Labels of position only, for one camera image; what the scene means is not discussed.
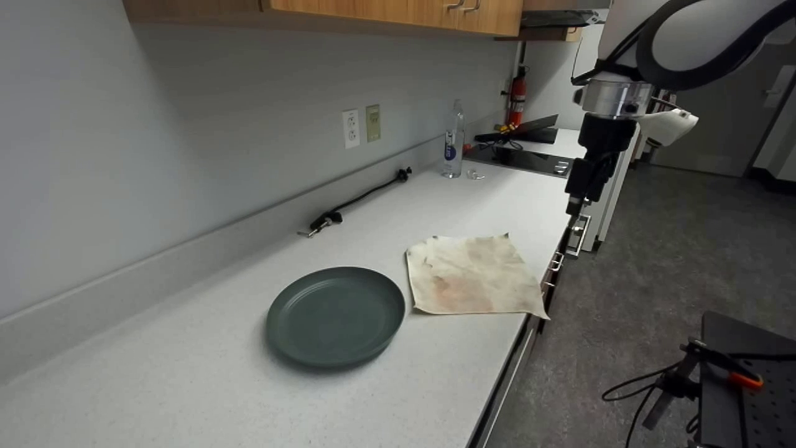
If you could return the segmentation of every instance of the dark ceramic plate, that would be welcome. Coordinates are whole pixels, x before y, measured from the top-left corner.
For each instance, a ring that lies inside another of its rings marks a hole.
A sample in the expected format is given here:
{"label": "dark ceramic plate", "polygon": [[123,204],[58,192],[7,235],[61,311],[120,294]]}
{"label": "dark ceramic plate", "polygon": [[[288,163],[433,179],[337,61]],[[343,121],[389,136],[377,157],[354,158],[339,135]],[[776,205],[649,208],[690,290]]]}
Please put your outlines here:
{"label": "dark ceramic plate", "polygon": [[266,319],[268,345],[308,367],[348,367],[377,357],[405,314],[400,288],[384,274],[343,266],[286,285]]}

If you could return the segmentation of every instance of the electrical outlet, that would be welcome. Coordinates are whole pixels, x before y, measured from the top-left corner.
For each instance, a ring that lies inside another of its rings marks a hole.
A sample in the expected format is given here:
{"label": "electrical outlet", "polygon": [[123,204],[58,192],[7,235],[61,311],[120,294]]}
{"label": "electrical outlet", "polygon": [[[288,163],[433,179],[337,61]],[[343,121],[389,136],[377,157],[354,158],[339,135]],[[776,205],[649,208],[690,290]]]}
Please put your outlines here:
{"label": "electrical outlet", "polygon": [[358,108],[343,111],[343,140],[345,140],[345,149],[354,149],[364,142],[362,126],[358,126]]}
{"label": "electrical outlet", "polygon": [[379,103],[365,107],[365,140],[369,142],[382,140],[382,107]]}

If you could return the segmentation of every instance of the backsplash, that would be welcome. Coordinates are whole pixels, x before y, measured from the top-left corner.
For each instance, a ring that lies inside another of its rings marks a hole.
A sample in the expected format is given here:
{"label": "backsplash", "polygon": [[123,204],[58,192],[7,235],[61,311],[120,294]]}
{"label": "backsplash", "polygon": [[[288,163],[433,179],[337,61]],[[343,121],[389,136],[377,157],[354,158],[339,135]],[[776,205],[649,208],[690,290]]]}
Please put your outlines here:
{"label": "backsplash", "polygon": [[[516,44],[129,26],[123,3],[0,15],[0,319],[438,136],[500,120]],[[342,111],[382,103],[343,149]]]}

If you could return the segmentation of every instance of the upper cabinet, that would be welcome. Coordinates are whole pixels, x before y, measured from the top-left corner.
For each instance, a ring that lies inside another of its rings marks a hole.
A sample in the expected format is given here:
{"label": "upper cabinet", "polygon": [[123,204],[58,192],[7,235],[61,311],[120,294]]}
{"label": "upper cabinet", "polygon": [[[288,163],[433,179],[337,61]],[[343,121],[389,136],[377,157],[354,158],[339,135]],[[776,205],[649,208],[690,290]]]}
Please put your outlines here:
{"label": "upper cabinet", "polygon": [[607,10],[610,0],[522,0],[522,10]]}
{"label": "upper cabinet", "polygon": [[516,37],[522,0],[124,0],[137,21],[257,21],[266,15],[323,15]]}

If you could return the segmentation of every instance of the kitchen counter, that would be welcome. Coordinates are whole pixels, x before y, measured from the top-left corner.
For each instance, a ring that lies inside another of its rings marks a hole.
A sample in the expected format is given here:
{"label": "kitchen counter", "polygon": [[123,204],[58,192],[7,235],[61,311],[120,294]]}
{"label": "kitchen counter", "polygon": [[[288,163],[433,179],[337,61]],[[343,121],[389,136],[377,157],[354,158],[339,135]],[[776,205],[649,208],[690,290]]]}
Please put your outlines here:
{"label": "kitchen counter", "polygon": [[343,227],[278,243],[0,386],[0,446],[466,446],[522,314],[409,314],[377,360],[303,373],[265,347],[293,279],[369,266],[409,296],[403,252],[433,233],[510,233],[537,276],[568,223],[566,179],[466,163],[423,172]]}

